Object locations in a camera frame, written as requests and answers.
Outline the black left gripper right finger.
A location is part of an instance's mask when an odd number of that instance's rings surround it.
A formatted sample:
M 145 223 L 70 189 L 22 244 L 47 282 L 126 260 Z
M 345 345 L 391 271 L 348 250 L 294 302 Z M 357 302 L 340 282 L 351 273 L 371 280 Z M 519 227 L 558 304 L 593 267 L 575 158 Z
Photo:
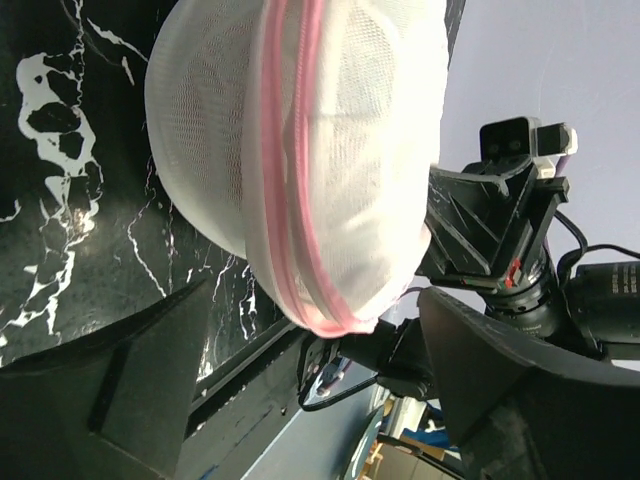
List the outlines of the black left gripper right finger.
M 418 306 L 466 478 L 638 478 L 638 372 L 518 332 L 436 288 Z

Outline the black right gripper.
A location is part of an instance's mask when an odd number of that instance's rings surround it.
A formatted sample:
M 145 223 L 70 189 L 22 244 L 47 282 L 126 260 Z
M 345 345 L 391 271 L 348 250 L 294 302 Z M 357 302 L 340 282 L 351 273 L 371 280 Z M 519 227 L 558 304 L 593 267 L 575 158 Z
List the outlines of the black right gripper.
M 570 323 L 546 245 L 564 177 L 535 165 L 498 175 L 430 173 L 425 224 L 431 242 L 416 273 L 432 285 L 477 293 L 487 316 L 539 338 Z

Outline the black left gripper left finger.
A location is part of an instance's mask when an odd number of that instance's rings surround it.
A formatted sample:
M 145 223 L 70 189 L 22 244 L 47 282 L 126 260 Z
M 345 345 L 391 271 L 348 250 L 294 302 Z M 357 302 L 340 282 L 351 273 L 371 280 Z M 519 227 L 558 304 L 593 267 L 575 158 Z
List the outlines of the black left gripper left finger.
M 206 282 L 1 370 L 4 479 L 171 479 L 207 317 Z

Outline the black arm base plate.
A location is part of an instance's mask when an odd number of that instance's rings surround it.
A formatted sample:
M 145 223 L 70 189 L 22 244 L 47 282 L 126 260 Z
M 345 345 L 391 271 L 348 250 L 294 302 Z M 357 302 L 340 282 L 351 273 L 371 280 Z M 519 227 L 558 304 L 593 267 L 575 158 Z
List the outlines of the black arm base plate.
M 203 381 L 188 417 L 177 479 L 241 479 L 300 411 L 299 394 L 339 342 L 277 323 Z

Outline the white mesh laundry bag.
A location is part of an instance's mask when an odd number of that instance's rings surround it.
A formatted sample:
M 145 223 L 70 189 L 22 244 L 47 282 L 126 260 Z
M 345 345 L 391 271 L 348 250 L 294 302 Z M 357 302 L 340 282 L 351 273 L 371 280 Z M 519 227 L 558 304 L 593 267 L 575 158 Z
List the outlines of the white mesh laundry bag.
M 145 109 L 183 217 L 293 323 L 371 333 L 431 240 L 448 76 L 443 1 L 181 1 Z

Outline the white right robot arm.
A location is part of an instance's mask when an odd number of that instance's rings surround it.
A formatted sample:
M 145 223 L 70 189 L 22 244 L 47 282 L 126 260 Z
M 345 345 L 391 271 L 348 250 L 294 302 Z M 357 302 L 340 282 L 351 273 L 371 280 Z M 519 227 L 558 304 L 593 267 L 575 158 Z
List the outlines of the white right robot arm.
M 530 334 L 601 360 L 639 355 L 639 256 L 588 264 L 594 251 L 561 211 L 568 180 L 540 178 L 534 164 L 476 163 L 431 172 L 426 224 L 431 245 L 419 267 L 430 287 L 419 314 L 369 336 L 308 340 L 298 366 L 298 401 L 336 357 L 370 368 L 373 382 L 400 397 L 427 399 L 443 383 L 438 341 L 475 327 Z

